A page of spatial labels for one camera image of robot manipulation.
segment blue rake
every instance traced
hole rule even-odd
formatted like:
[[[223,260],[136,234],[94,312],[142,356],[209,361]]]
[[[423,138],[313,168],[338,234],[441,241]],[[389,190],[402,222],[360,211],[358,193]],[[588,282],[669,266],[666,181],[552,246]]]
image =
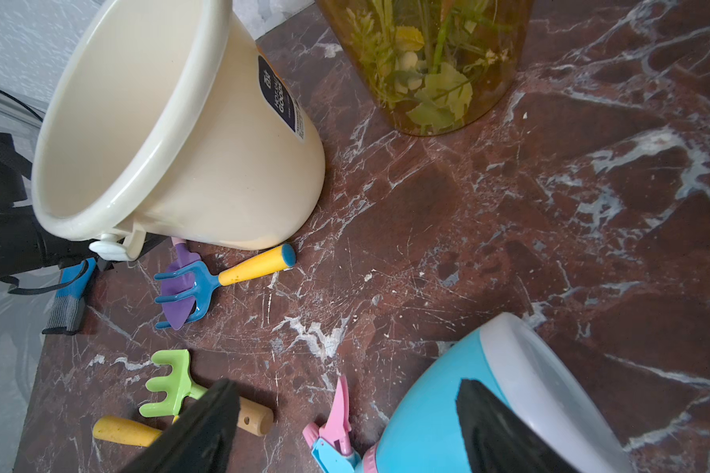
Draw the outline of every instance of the blue rake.
[[[155,298],[155,302],[164,304],[194,296],[195,310],[185,321],[185,323],[192,323],[205,317],[208,307],[210,306],[210,298],[213,296],[213,291],[219,287],[286,270],[292,268],[296,262],[297,255],[294,253],[289,243],[279,245],[274,249],[243,261],[233,268],[221,271],[217,276],[210,274],[205,263],[195,261],[180,270],[174,272],[159,272],[155,275],[156,281],[179,278],[188,272],[194,275],[194,285],[192,285],[190,289],[171,296],[158,296]],[[169,328],[170,326],[171,324],[168,322],[158,322],[155,324],[155,328]]]

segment bucket rim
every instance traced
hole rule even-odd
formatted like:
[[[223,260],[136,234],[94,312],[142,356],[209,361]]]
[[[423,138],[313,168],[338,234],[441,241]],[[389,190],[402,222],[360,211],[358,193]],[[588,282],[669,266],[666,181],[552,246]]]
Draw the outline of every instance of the bucket rim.
[[[32,167],[32,204],[37,220],[48,232],[72,241],[97,238],[104,233],[122,233],[114,228],[125,221],[160,182],[200,117],[226,51],[234,17],[232,0],[201,0],[202,11],[187,60],[148,137],[102,195],[85,209],[71,216],[58,217],[47,211],[42,199],[46,183],[43,183],[41,162],[46,158],[47,137],[64,100],[66,87],[88,44],[111,9],[122,1],[125,0],[107,0],[85,30],[60,77],[37,140]]]

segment wooden handle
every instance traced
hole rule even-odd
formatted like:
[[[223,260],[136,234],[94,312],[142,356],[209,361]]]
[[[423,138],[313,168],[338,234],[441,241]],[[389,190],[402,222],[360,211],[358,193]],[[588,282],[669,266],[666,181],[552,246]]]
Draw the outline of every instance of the wooden handle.
[[[273,427],[273,411],[257,402],[240,397],[237,427],[263,437]]]
[[[237,427],[258,437],[263,437],[273,427],[273,411],[257,402],[240,397]],[[114,415],[102,417],[95,422],[95,427],[92,428],[92,437],[98,440],[135,445],[136,447],[150,447],[150,444],[162,433],[156,428],[148,427],[137,421],[121,419]]]
[[[121,419],[112,415],[101,418],[95,422],[95,427],[92,428],[92,437],[96,439],[137,447],[150,447],[150,444],[162,433],[161,430],[148,427],[137,421]]]

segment cream plastic bucket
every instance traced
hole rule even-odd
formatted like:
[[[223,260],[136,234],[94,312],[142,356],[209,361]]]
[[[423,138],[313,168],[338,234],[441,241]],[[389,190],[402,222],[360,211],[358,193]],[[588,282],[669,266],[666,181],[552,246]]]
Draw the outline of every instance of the cream plastic bucket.
[[[32,200],[107,260],[136,259],[146,232],[259,250],[303,225],[324,168],[231,0],[109,0],[47,110]]]

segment pink spray nozzle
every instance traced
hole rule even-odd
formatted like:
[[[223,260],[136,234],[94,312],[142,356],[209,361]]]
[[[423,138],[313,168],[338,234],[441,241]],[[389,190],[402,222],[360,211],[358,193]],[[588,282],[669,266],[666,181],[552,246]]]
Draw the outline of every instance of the pink spray nozzle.
[[[348,379],[340,376],[337,380],[337,391],[334,393],[334,402],[331,403],[329,420],[318,430],[318,437],[329,442],[331,446],[336,446],[339,442],[339,452],[343,456],[350,456],[353,452],[350,446],[350,393],[348,391]]]

